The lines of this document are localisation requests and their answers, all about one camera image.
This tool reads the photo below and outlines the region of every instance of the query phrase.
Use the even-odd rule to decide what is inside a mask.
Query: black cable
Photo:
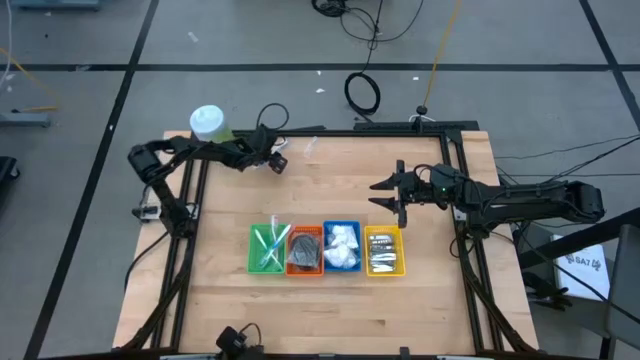
[[[453,244],[456,242],[457,239],[458,237],[454,237],[453,240],[451,240],[451,242],[449,243],[449,254],[451,254],[451,256],[453,256],[454,258],[459,259],[460,256],[453,253]],[[467,249],[467,255],[469,255],[471,251],[473,251],[473,248],[475,246],[476,246],[476,243],[471,244],[471,246]]]
[[[547,177],[552,174],[511,174],[512,177]],[[611,174],[571,174],[565,177],[616,177],[616,176],[640,176],[640,173],[611,173]]]
[[[634,143],[634,142],[636,142],[636,141],[638,141],[638,140],[640,140],[640,136],[636,136],[634,139],[629,140],[629,141],[625,142],[624,144],[618,145],[618,146],[616,146],[615,148],[613,148],[613,149],[611,149],[611,150],[609,150],[609,151],[605,151],[605,152],[603,152],[602,154],[600,154],[600,155],[598,155],[598,156],[594,157],[594,158],[593,158],[593,159],[591,159],[591,160],[587,160],[587,161],[585,161],[585,162],[583,162],[583,163],[580,163],[580,164],[578,164],[578,165],[575,165],[574,167],[572,167],[572,168],[570,168],[570,169],[568,169],[568,170],[565,170],[565,171],[563,171],[563,172],[559,173],[558,175],[555,175],[555,176],[553,176],[553,177],[549,178],[549,179],[548,179],[548,180],[546,180],[545,182],[554,181],[554,180],[556,180],[556,179],[560,179],[560,178],[562,178],[562,177],[568,176],[568,175],[570,175],[570,174],[572,174],[572,173],[574,173],[574,172],[576,172],[576,171],[578,171],[578,170],[582,169],[583,167],[585,167],[585,166],[587,166],[587,165],[589,165],[589,164],[591,164],[591,163],[593,163],[593,162],[595,162],[595,161],[597,161],[597,160],[600,160],[600,159],[602,159],[602,158],[603,158],[603,157],[605,157],[605,156],[608,156],[608,155],[610,155],[610,154],[613,154],[614,152],[616,152],[616,151],[618,151],[618,150],[622,149],[623,147],[628,146],[628,145],[630,145],[630,144],[632,144],[632,143]]]
[[[406,34],[409,31],[409,29],[411,29],[413,24],[416,22],[416,19],[418,18],[418,15],[420,15],[420,10],[422,10],[422,5],[423,4],[424,4],[424,0],[420,0],[420,5],[418,6],[418,10],[416,10],[416,13],[413,16],[413,19],[411,19],[411,22],[409,23],[409,25],[407,25],[407,27],[401,33],[399,33],[396,36],[387,38],[387,39],[376,39],[376,42],[381,43],[381,42],[389,42],[389,41],[397,40],[397,39],[401,38],[404,34]],[[366,15],[368,15],[369,18],[372,18],[371,15],[368,12],[366,12],[365,10],[360,9],[360,8],[349,8],[349,7],[347,7],[345,10],[346,10],[345,14],[352,13],[352,10],[356,10],[356,11],[361,11],[361,12],[365,13]],[[358,40],[362,40],[362,41],[370,41],[370,39],[363,38],[361,36],[357,36],[357,35],[354,35],[351,32],[349,32],[347,30],[347,28],[344,26],[344,21],[342,19],[342,16],[340,17],[340,24],[342,25],[342,29],[344,30],[344,32],[347,33],[347,35],[351,36],[352,38],[358,39]]]
[[[367,61],[365,62],[365,65],[361,71],[350,74],[345,80],[344,96],[347,99],[347,103],[349,104],[349,107],[351,107],[353,111],[355,111],[358,115],[360,115],[365,121],[369,123],[373,123],[373,120],[371,120],[369,116],[375,114],[378,111],[378,108],[380,107],[381,97],[382,97],[380,87],[378,86],[378,84],[375,82],[375,80],[373,80],[373,78],[371,78],[369,75],[364,73],[369,67],[369,63],[371,61],[371,54],[373,53],[373,50],[375,50],[378,47],[379,43],[397,40],[400,37],[402,37],[404,34],[406,34],[415,23],[416,19],[418,18],[418,15],[420,14],[420,11],[422,10],[422,6],[424,5],[424,0],[420,0],[420,6],[418,7],[418,10],[413,16],[413,19],[411,19],[411,22],[409,23],[409,25],[407,25],[407,27],[402,32],[400,32],[398,35],[393,36],[391,38],[379,39],[378,34],[380,33],[380,28],[378,27],[378,25],[380,23],[380,14],[382,12],[383,1],[384,0],[380,0],[380,3],[378,5],[378,14],[376,15],[376,19],[374,20],[373,16],[371,16],[371,14],[369,14],[366,10],[361,8],[356,8],[356,7],[353,7],[353,8],[348,7],[345,4],[344,0],[327,0],[325,3],[322,3],[320,5],[318,5],[318,0],[311,0],[311,5],[320,14],[328,17],[339,17],[340,26],[342,26],[342,30],[344,30],[344,32],[347,35],[355,39],[367,42],[367,48],[369,49],[369,54],[367,55]],[[360,12],[366,15],[369,21],[371,21],[371,25],[367,23],[367,20],[365,18],[361,17],[356,12]],[[345,14],[351,14],[357,17],[371,31],[372,33],[371,38],[364,38],[361,36],[357,36],[351,33],[349,30],[347,30],[347,27],[344,25],[344,17],[343,17]],[[359,106],[351,97],[350,85],[351,85],[351,81],[353,81],[353,79],[355,78],[363,79],[364,81],[367,82],[367,84],[369,84],[369,86],[373,90],[373,93],[375,95],[375,101],[373,106],[371,107]]]
[[[167,235],[169,235],[169,232],[165,231],[165,233],[162,234],[162,236],[160,236],[158,240],[151,243],[151,245],[149,245],[138,256],[136,256],[135,259],[133,259],[133,262],[131,263],[131,265],[129,265],[129,269],[127,269],[127,274],[124,277],[124,291],[127,291],[127,284],[129,284],[129,276],[131,275],[131,271],[133,271],[133,268],[136,266],[136,264],[140,261],[140,259],[142,259],[143,256],[145,256],[149,251],[151,251],[154,247],[156,247],[162,241],[162,239],[167,237]]]
[[[347,103],[349,104],[349,107],[351,107],[353,111],[355,111],[358,115],[362,116],[367,122],[370,122],[370,123],[372,123],[373,121],[369,119],[368,116],[373,115],[376,113],[376,111],[378,111],[378,108],[380,107],[381,93],[380,93],[380,87],[375,82],[375,80],[373,80],[373,78],[371,78],[369,75],[365,74],[364,72],[367,70],[367,67],[369,67],[369,62],[371,61],[371,54],[373,53],[373,50],[375,50],[376,47],[378,46],[378,42],[377,42],[378,23],[380,22],[380,14],[382,12],[383,2],[384,0],[380,0],[380,4],[378,5],[378,15],[376,16],[376,21],[373,24],[373,30],[374,30],[373,35],[371,36],[371,39],[368,39],[368,42],[367,42],[367,47],[369,48],[369,55],[367,56],[367,62],[364,64],[364,68],[361,71],[349,74],[349,76],[347,76],[347,79],[344,81],[344,96],[345,98],[347,98]],[[369,18],[371,18],[371,15],[369,15],[366,11],[364,10],[361,10],[361,11],[366,13],[369,16]],[[351,84],[351,81],[355,78],[364,79],[364,81],[366,81],[367,84],[371,86],[371,89],[373,90],[373,93],[375,94],[375,99],[376,99],[372,107],[363,108],[358,104],[356,104],[355,101],[353,101],[353,98],[351,97],[351,93],[349,91],[349,85]]]
[[[570,148],[567,148],[567,149],[551,150],[551,151],[547,151],[547,152],[539,153],[539,154],[534,154],[534,155],[526,155],[526,156],[496,156],[494,159],[516,159],[516,160],[533,159],[533,158],[547,156],[547,155],[551,155],[551,154],[555,154],[555,153],[563,153],[563,152],[568,152],[568,151],[573,151],[573,150],[578,150],[578,149],[584,149],[584,148],[588,148],[588,147],[595,146],[595,145],[606,144],[606,143],[609,143],[609,142],[612,142],[612,141],[632,139],[632,138],[635,138],[635,137],[640,137],[640,135],[617,137],[617,138],[598,141],[598,142],[593,142],[593,143],[589,143],[589,144],[585,144],[585,145],[578,145],[578,146],[570,147]]]
[[[522,238],[522,240],[524,240],[525,243],[527,243],[527,245],[529,245],[529,247],[531,248],[531,250],[538,255],[541,259],[543,259],[545,262],[549,263],[550,265],[552,265],[553,267],[555,267],[556,269],[562,271],[563,273],[565,273],[567,276],[569,276],[570,278],[572,278],[573,280],[575,280],[576,282],[578,282],[580,285],[586,287],[587,289],[589,289],[592,293],[594,293],[597,297],[600,298],[600,300],[602,300],[602,302],[608,304],[609,306],[611,306],[612,308],[618,310],[619,312],[621,312],[624,316],[628,317],[629,319],[631,319],[632,321],[634,321],[636,324],[640,324],[640,319],[637,318],[636,316],[634,316],[633,314],[631,314],[630,312],[628,312],[627,310],[621,308],[620,306],[614,304],[612,301],[609,301],[609,299],[607,299],[606,297],[604,297],[602,294],[600,294],[600,292],[598,292],[598,290],[594,289],[591,285],[587,284],[586,282],[578,279],[575,275],[573,275],[572,273],[568,272],[567,270],[565,270],[562,266],[556,264],[553,260],[549,259],[548,257],[546,257],[543,253],[541,253],[538,249],[536,249],[533,245],[531,245],[531,243],[529,242],[529,240],[527,240],[527,237],[524,235],[524,232],[522,230],[520,230],[520,237]]]
[[[514,178],[513,178],[513,175],[509,175],[509,174],[507,174],[507,172],[506,172],[506,171],[504,171],[504,169],[503,169],[503,168],[501,168],[500,166],[496,165],[496,169],[498,169],[498,170],[502,171],[502,175],[506,176],[506,177],[507,177],[509,180],[511,180],[514,184],[516,184],[516,185],[520,185],[520,183],[518,183],[518,182],[516,181],[516,179],[514,179]]]
[[[271,104],[267,104],[265,105],[262,110],[260,110],[260,112],[258,113],[258,118],[256,119],[256,129],[258,128],[258,126],[260,126],[260,122],[262,119],[262,113],[264,113],[265,110],[267,110],[268,108],[272,107],[272,106],[277,106],[279,108],[281,108],[282,110],[284,110],[284,113],[286,115],[284,122],[282,123],[282,125],[276,127],[276,128],[270,128],[273,130],[280,130],[283,127],[285,127],[287,125],[287,123],[289,123],[289,110],[287,109],[286,106],[280,104],[280,103],[271,103]]]
[[[560,229],[560,228],[568,227],[568,226],[584,225],[584,224],[547,225],[547,224],[543,224],[543,223],[538,222],[538,221],[533,221],[533,223],[538,225],[538,226],[548,227],[548,228],[553,228],[553,229]]]
[[[262,331],[260,331],[260,327],[258,326],[258,324],[256,324],[256,323],[248,323],[238,333],[239,334],[244,334],[244,331],[247,330],[250,326],[255,327],[256,331],[258,331],[258,346],[262,345]]]

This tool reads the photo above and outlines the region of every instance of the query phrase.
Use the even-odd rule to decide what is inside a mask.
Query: cable
[[[7,16],[9,17],[9,52],[3,52],[7,55],[7,67],[4,69],[4,73],[2,73],[2,77],[0,77],[0,89],[2,89],[2,84],[4,84],[4,79],[7,78],[9,74],[9,69],[11,69],[11,53],[13,52],[13,13],[11,12],[11,0],[7,0]]]
[[[584,225],[584,224],[547,225],[547,224],[543,224],[543,223],[537,222],[537,221],[533,221],[533,223],[538,225],[538,226],[543,226],[543,227],[548,227],[548,228],[553,228],[553,229],[560,229],[560,228],[568,227],[568,226]]]
[[[371,16],[371,14],[369,14],[366,10],[361,8],[356,8],[356,7],[351,8],[346,6],[344,0],[328,0],[327,2],[321,5],[318,5],[318,0],[311,0],[311,5],[320,14],[328,17],[339,17],[340,26],[342,26],[342,30],[344,30],[344,32],[347,35],[355,39],[367,42],[367,48],[369,49],[369,54],[367,55],[367,61],[365,62],[365,65],[361,71],[350,74],[345,80],[344,96],[347,99],[347,103],[349,104],[349,107],[351,107],[353,111],[355,111],[358,115],[360,115],[365,121],[369,123],[373,123],[373,121],[369,118],[369,116],[375,114],[378,111],[378,108],[380,107],[381,96],[382,96],[380,87],[375,82],[375,80],[373,80],[373,78],[371,78],[369,75],[364,73],[369,67],[373,50],[375,50],[378,47],[378,44],[380,42],[389,42],[389,41],[397,40],[400,37],[402,37],[404,34],[406,34],[415,23],[416,19],[418,18],[418,15],[420,14],[420,11],[422,10],[422,6],[424,5],[424,0],[420,0],[420,5],[418,6],[418,10],[416,10],[416,13],[413,16],[413,19],[411,19],[411,22],[409,22],[409,25],[407,25],[407,27],[402,32],[400,32],[398,35],[393,36],[391,38],[379,39],[378,34],[380,33],[380,29],[378,25],[380,23],[380,14],[382,12],[383,1],[384,0],[380,0],[380,3],[378,5],[378,13],[376,15],[376,19],[374,20],[373,16]],[[371,25],[369,25],[367,23],[367,19],[360,16],[358,12],[364,14],[366,18],[368,18],[369,21],[371,21]],[[344,17],[343,17],[344,14],[351,14],[357,17],[369,29],[369,31],[371,31],[371,38],[364,38],[351,33],[344,24]],[[351,81],[353,81],[353,79],[355,78],[363,79],[364,81],[367,82],[367,84],[369,84],[369,86],[373,90],[373,93],[375,95],[375,101],[373,106],[371,107],[359,106],[358,104],[355,103],[355,101],[351,97],[350,85],[351,85]]]
[[[501,168],[500,166],[496,165],[496,169],[498,169],[498,170],[502,171],[502,174],[503,174],[504,176],[506,176],[509,180],[513,181],[513,183],[514,183],[514,184],[516,184],[516,185],[520,185],[520,183],[518,183],[518,182],[516,181],[516,179],[514,179],[514,178],[513,178],[513,175],[509,175],[509,174],[507,174],[507,172],[506,172],[506,171],[504,171],[504,169],[503,169],[503,168]]]
[[[516,159],[516,160],[533,159],[533,158],[538,158],[538,157],[547,156],[547,155],[551,155],[551,154],[569,152],[569,151],[573,151],[573,150],[588,148],[588,147],[591,147],[591,146],[602,145],[602,144],[606,144],[606,143],[609,143],[609,142],[612,142],[612,141],[628,140],[628,139],[632,139],[632,138],[639,137],[639,136],[640,135],[617,137],[617,138],[613,138],[613,139],[609,139],[609,140],[603,140],[603,141],[593,142],[593,143],[589,143],[589,144],[578,145],[578,146],[570,147],[570,148],[567,148],[567,149],[551,150],[551,151],[547,151],[547,152],[539,153],[539,154],[534,154],[534,155],[526,155],[526,156],[496,156],[496,157],[494,157],[494,159]]]
[[[289,110],[287,109],[286,106],[280,104],[280,103],[271,103],[271,104],[267,104],[265,105],[262,110],[260,110],[260,112],[258,113],[258,118],[256,119],[256,129],[258,128],[258,126],[260,126],[260,122],[262,119],[262,113],[264,113],[265,110],[267,110],[268,108],[272,107],[272,106],[277,106],[280,107],[282,110],[284,110],[284,113],[286,115],[284,122],[282,123],[282,125],[276,127],[276,128],[271,128],[273,130],[280,130],[283,127],[287,126],[287,123],[289,123]]]
[[[158,240],[156,240],[153,243],[151,243],[151,245],[149,245],[138,256],[136,256],[135,259],[133,259],[133,262],[131,263],[131,265],[129,265],[129,269],[127,269],[127,274],[124,277],[124,291],[125,292],[127,291],[127,285],[129,284],[129,276],[131,275],[131,271],[133,271],[133,268],[140,261],[140,259],[142,259],[143,256],[145,256],[149,251],[151,251],[153,248],[155,248],[162,241],[162,239],[167,237],[167,235],[169,235],[169,232],[165,231],[165,233],[162,234],[162,236],[160,236],[158,238]]]
[[[512,177],[547,177],[552,174],[511,174]],[[615,177],[615,176],[640,176],[640,173],[611,173],[611,174],[575,174],[565,175],[565,177]]]
[[[7,52],[5,49],[0,48],[0,53],[3,53],[5,56],[7,56],[7,58],[9,59],[10,62],[12,62],[17,68],[18,70],[22,71],[22,73],[29,79],[31,80],[33,83],[35,83],[39,88],[41,88],[42,90],[44,90],[44,92],[47,93],[47,95],[49,95],[51,98],[53,98],[54,102],[56,103],[55,106],[37,106],[37,107],[31,107],[31,108],[26,108],[26,109],[21,109],[20,112],[36,112],[36,111],[56,111],[58,110],[59,106],[58,104],[60,103],[60,99],[58,97],[58,95],[55,93],[55,91],[51,90],[51,88],[49,88],[47,85],[45,85],[44,83],[42,83],[40,80],[38,80],[35,76],[31,75],[27,70],[25,70],[22,65],[20,65],[19,62],[16,61],[16,59],[14,59],[13,57],[11,57],[11,55],[9,54],[9,52]]]
[[[376,16],[376,21],[373,24],[374,32],[373,32],[373,35],[371,35],[371,39],[368,40],[367,42],[367,47],[369,48],[369,55],[367,56],[367,62],[364,64],[364,68],[361,71],[349,74],[349,76],[347,76],[347,79],[344,81],[344,96],[347,98],[347,103],[349,104],[349,107],[351,107],[353,111],[355,111],[358,115],[362,116],[367,122],[370,122],[370,123],[372,123],[373,121],[369,119],[368,115],[373,115],[376,113],[376,111],[378,111],[378,108],[380,107],[381,94],[380,94],[380,87],[378,86],[378,84],[376,84],[375,80],[373,80],[369,75],[366,75],[364,72],[367,70],[367,67],[369,67],[369,62],[371,61],[371,54],[373,53],[373,50],[375,50],[378,47],[378,42],[377,42],[378,24],[380,23],[380,14],[382,13],[383,2],[384,0],[380,0],[380,4],[378,5],[378,14]],[[361,11],[366,13],[367,16],[369,16],[369,18],[372,19],[371,15],[369,15],[366,11],[364,10],[361,10]],[[348,31],[346,30],[342,22],[342,17],[340,17],[340,23],[342,24],[342,28],[345,29],[345,31],[348,33]],[[373,89],[373,93],[375,94],[376,100],[372,107],[363,108],[358,104],[356,104],[355,101],[353,101],[353,98],[351,97],[351,93],[349,92],[349,85],[351,84],[351,81],[355,78],[364,79],[369,84],[369,86],[371,86],[371,89]]]
[[[253,326],[256,328],[256,331],[258,332],[258,346],[262,345],[262,331],[260,331],[260,327],[258,326],[258,324],[248,323],[238,333],[244,334],[244,331],[247,330],[250,326]]]
[[[451,28],[453,27],[453,23],[456,21],[458,17],[458,11],[460,11],[460,4],[462,0],[456,0],[456,6],[453,9],[453,14],[451,14],[451,18],[449,19],[449,24],[447,24],[447,29],[442,35],[442,40],[440,40],[440,46],[438,47],[438,52],[436,53],[436,57],[433,60],[433,67],[431,68],[431,74],[429,74],[429,84],[427,85],[427,95],[424,97],[424,102],[422,105],[427,107],[427,102],[429,102],[429,95],[431,95],[431,87],[433,86],[433,82],[436,78],[436,68],[438,67],[438,61],[440,61],[440,57],[444,53],[445,45],[447,44],[447,40],[449,40],[449,34],[451,34]]]
[[[631,319],[632,321],[634,321],[637,324],[640,324],[640,319],[637,318],[636,316],[634,316],[633,314],[631,314],[630,312],[628,312],[627,310],[621,308],[620,306],[614,304],[613,302],[609,301],[609,299],[607,299],[606,297],[604,297],[602,294],[600,294],[598,292],[598,290],[594,289],[591,285],[587,284],[586,282],[578,279],[575,275],[573,275],[572,273],[568,272],[567,270],[565,270],[562,266],[556,264],[553,260],[549,259],[548,257],[546,257],[544,254],[542,254],[538,249],[536,249],[533,245],[531,245],[531,243],[529,242],[529,240],[527,240],[527,237],[524,235],[524,232],[522,230],[520,230],[520,237],[522,238],[522,240],[524,240],[525,243],[527,243],[527,245],[529,245],[529,247],[531,248],[531,250],[538,255],[541,259],[543,259],[545,262],[549,263],[550,265],[552,265],[553,267],[555,267],[556,269],[562,271],[563,273],[565,273],[567,276],[569,276],[570,278],[572,278],[573,280],[575,280],[576,282],[578,282],[580,285],[586,287],[587,289],[589,289],[592,293],[594,293],[597,297],[600,298],[600,300],[602,300],[604,303],[608,304],[609,306],[611,306],[612,308],[618,310],[619,312],[621,312],[623,315],[625,315],[626,317],[628,317],[629,319]]]
[[[393,36],[393,37],[390,37],[390,38],[387,38],[387,39],[376,39],[376,42],[381,43],[381,42],[389,42],[389,41],[397,40],[397,39],[401,38],[404,34],[406,34],[406,33],[409,31],[409,29],[411,29],[411,27],[413,26],[413,24],[416,22],[416,19],[418,18],[418,15],[420,15],[420,10],[422,10],[422,5],[424,5],[424,0],[420,0],[420,5],[418,6],[418,10],[416,10],[415,15],[413,15],[413,19],[411,19],[411,22],[409,22],[409,25],[407,25],[407,27],[406,27],[402,32],[400,32],[400,33],[399,33],[398,35],[396,35],[396,36]],[[355,15],[355,16],[357,16],[357,17],[359,17],[359,16],[358,16],[358,15],[356,15],[356,14],[353,12],[353,10],[363,12],[364,14],[366,14],[366,15],[367,15],[371,20],[372,20],[371,22],[373,23],[373,18],[372,18],[372,16],[371,16],[368,12],[366,12],[365,10],[363,10],[363,9],[361,9],[361,8],[349,8],[349,7],[345,7],[345,8],[344,8],[344,10],[345,10],[345,11],[344,11],[344,13],[343,13],[343,14],[351,14],[351,15]],[[360,18],[360,21],[364,22],[364,23],[365,23],[365,25],[366,25],[366,26],[369,28],[369,30],[371,30],[371,31],[373,31],[373,29],[375,28],[375,27],[374,27],[374,28],[372,28],[372,27],[370,27],[368,24],[366,24],[366,21],[365,21],[364,19],[362,19],[362,18]],[[358,39],[358,40],[362,40],[362,41],[370,41],[370,39],[363,38],[363,37],[361,37],[361,36],[357,36],[357,35],[354,35],[353,33],[349,32],[349,30],[347,30],[346,26],[344,26],[344,21],[343,21],[342,17],[340,17],[340,24],[342,25],[342,29],[344,30],[344,32],[345,32],[345,33],[347,33],[347,35],[351,36],[352,38],[355,38],[355,39]]]
[[[598,156],[594,157],[594,158],[593,158],[593,159],[591,159],[591,160],[588,160],[588,161],[585,161],[585,162],[580,163],[580,164],[578,164],[578,165],[575,165],[574,167],[572,167],[572,168],[570,168],[570,169],[568,169],[568,170],[565,170],[565,171],[563,171],[563,172],[559,173],[558,175],[555,175],[555,176],[553,176],[553,177],[549,178],[548,180],[546,180],[546,181],[544,181],[544,182],[551,182],[551,181],[554,181],[554,180],[556,180],[556,179],[560,179],[560,178],[562,178],[562,177],[565,177],[565,176],[567,176],[567,175],[570,175],[570,174],[572,174],[572,173],[574,173],[574,172],[576,172],[576,171],[578,171],[578,170],[582,169],[583,167],[585,167],[585,166],[587,166],[587,165],[589,165],[589,164],[591,164],[591,163],[593,163],[593,162],[595,162],[595,161],[597,161],[597,160],[600,160],[600,159],[602,159],[603,157],[608,156],[608,155],[610,155],[610,154],[612,154],[612,153],[614,153],[614,152],[616,152],[616,151],[618,151],[618,150],[622,149],[623,147],[625,147],[625,146],[627,146],[627,145],[630,145],[630,144],[632,144],[632,143],[634,143],[634,142],[636,142],[636,141],[638,141],[638,140],[640,140],[640,136],[637,136],[637,137],[635,137],[634,139],[632,139],[632,140],[629,140],[629,141],[625,142],[624,144],[618,145],[618,146],[616,146],[615,148],[613,148],[613,149],[611,149],[611,150],[609,150],[609,151],[605,151],[605,152],[603,152],[602,154],[600,154],[600,155],[598,155]]]
[[[456,255],[453,253],[453,243],[456,242],[458,238],[454,237],[453,240],[451,240],[451,242],[449,243],[449,254],[451,254],[451,256],[453,256],[456,259],[459,259],[460,256]],[[471,253],[471,251],[473,251],[473,248],[476,246],[476,243],[472,243],[471,246],[469,247],[469,249],[467,249],[467,255],[469,255]]]

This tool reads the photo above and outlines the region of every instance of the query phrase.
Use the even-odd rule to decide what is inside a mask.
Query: concrete floor
[[[105,1],[99,12],[15,11],[14,56],[25,64],[129,62],[151,0]],[[350,0],[375,13],[377,2]],[[403,29],[417,0],[384,3],[383,36]],[[453,1],[425,0],[414,27],[384,43],[372,63],[429,63]],[[640,23],[635,0],[592,1],[620,64],[640,64]],[[6,47],[6,8],[0,7],[0,46]],[[357,20],[346,25],[366,36]],[[199,39],[192,41],[193,32]],[[318,64],[308,71],[138,71],[133,77],[80,241],[53,315],[41,356],[107,351],[122,302],[139,224],[130,215],[142,186],[126,161],[129,148],[164,130],[187,129],[200,105],[223,108],[232,127],[251,128],[260,108],[282,102],[290,128],[325,125],[349,129],[354,113],[343,95],[350,71],[334,63],[362,63],[366,44],[346,36],[336,19],[315,13],[308,1],[160,0],[140,64]],[[443,63],[607,64],[577,0],[464,0]],[[0,155],[18,158],[22,170],[0,219],[0,359],[24,355],[53,272],[76,215],[98,145],[123,80],[120,71],[38,71],[59,94],[60,111],[49,129],[2,129]],[[315,70],[323,70],[318,75]],[[524,155],[638,133],[609,71],[446,71],[438,73],[429,115],[477,120],[499,155]],[[369,71],[382,89],[377,121],[406,121],[422,101],[428,71]],[[625,72],[632,91],[640,74]],[[16,73],[12,91],[0,89],[0,111],[48,104]],[[324,93],[316,93],[318,88]],[[354,82],[358,103],[370,90]],[[602,145],[538,160],[502,160],[514,174],[553,174],[613,147]],[[584,173],[640,172],[635,143]],[[526,178],[536,181],[538,178]],[[603,190],[607,217],[638,206],[636,178],[584,179]],[[569,233],[579,227],[563,228]],[[615,242],[605,247],[613,258]],[[532,308],[540,345],[550,353],[596,357],[599,338]],[[637,358],[620,348],[617,359]]]

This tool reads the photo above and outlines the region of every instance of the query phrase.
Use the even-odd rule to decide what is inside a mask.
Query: green plastic object
[[[276,236],[279,236],[280,233],[284,230],[286,225],[278,225],[278,231]],[[273,275],[273,274],[284,274],[284,269],[286,267],[286,254],[285,254],[285,243],[286,241],[282,241],[278,249],[273,253],[278,259],[278,264],[276,264],[275,260],[271,259],[267,263],[264,268],[260,268],[258,264],[262,257],[267,253],[267,249],[262,246],[258,236],[256,236],[255,230],[258,230],[260,235],[262,235],[262,239],[264,240],[267,248],[270,248],[273,245],[273,236],[271,235],[271,225],[270,224],[253,224],[249,229],[249,256],[247,258],[247,272],[249,274],[260,274],[260,275]]]

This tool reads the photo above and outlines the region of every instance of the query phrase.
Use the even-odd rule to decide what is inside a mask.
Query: black floor stripe
[[[118,64],[23,64],[28,71],[125,71],[128,65]],[[304,64],[139,64],[135,71],[157,72],[231,72],[231,71],[356,71],[360,63],[304,63]],[[377,71],[430,71],[431,63],[369,64]],[[609,64],[439,64],[438,71],[492,72],[602,72],[612,70]]]
[[[611,66],[611,72],[613,73],[613,77],[616,79],[616,83],[618,84],[620,93],[622,93],[622,97],[629,108],[629,112],[631,112],[631,117],[633,118],[633,121],[635,121],[638,129],[640,129],[640,108],[638,108],[636,97],[633,95],[631,88],[629,88],[627,79],[625,79],[624,74],[621,71],[621,67],[618,65],[618,61],[613,55],[613,51],[611,51],[611,47],[609,46],[607,38],[604,36],[604,32],[596,19],[596,15],[593,13],[593,9],[591,9],[591,5],[589,5],[589,1],[580,0],[580,6],[582,6],[582,10],[587,16],[591,30],[593,30],[596,40],[598,40],[600,49],[602,49],[602,53],[604,54],[605,59],[607,59],[607,63]]]
[[[83,72],[83,71],[127,71],[128,64],[20,64],[27,71],[58,71],[58,72]],[[11,71],[19,71],[15,65],[11,65]]]
[[[618,66],[620,68],[620,71],[640,71],[639,64],[623,64]]]
[[[36,359],[40,354],[40,350],[42,349],[42,344],[47,334],[51,318],[53,317],[55,307],[58,303],[60,293],[62,292],[62,286],[64,285],[65,278],[69,271],[69,266],[71,265],[73,254],[75,253],[76,246],[78,245],[78,241],[80,240],[82,227],[84,226],[84,222],[87,218],[87,213],[89,212],[89,207],[91,205],[93,195],[98,185],[98,180],[100,178],[102,168],[104,167],[104,163],[107,158],[107,152],[109,151],[109,146],[111,145],[113,134],[115,132],[116,126],[118,125],[118,120],[127,99],[127,94],[129,93],[131,80],[133,79],[133,74],[135,73],[135,65],[140,60],[140,55],[142,54],[144,43],[147,39],[147,35],[149,34],[149,28],[151,27],[153,17],[158,7],[158,1],[159,0],[151,0],[151,3],[149,4],[149,9],[147,10],[147,14],[145,15],[144,21],[142,23],[142,28],[140,29],[140,33],[138,34],[138,39],[136,40],[136,44],[133,48],[133,53],[131,54],[129,65],[122,80],[122,84],[120,85],[120,90],[118,91],[118,95],[115,99],[115,103],[113,105],[113,109],[111,110],[111,115],[109,116],[104,134],[102,135],[102,140],[100,141],[98,152],[96,153],[95,160],[93,162],[93,165],[91,166],[89,179],[87,180],[87,184],[84,188],[84,191],[82,192],[80,205],[78,206],[78,210],[76,211],[75,217],[73,218],[71,230],[69,231],[69,235],[67,236],[64,248],[62,249],[62,255],[60,256],[60,260],[58,261],[58,266],[56,267],[56,271],[53,274],[53,279],[51,281],[51,284],[49,285],[49,290],[47,291],[47,296],[42,305],[42,309],[40,310],[40,315],[38,316],[38,320],[33,329],[33,333],[31,334],[31,339],[29,340],[29,345],[27,346],[27,350],[24,356],[25,359]]]

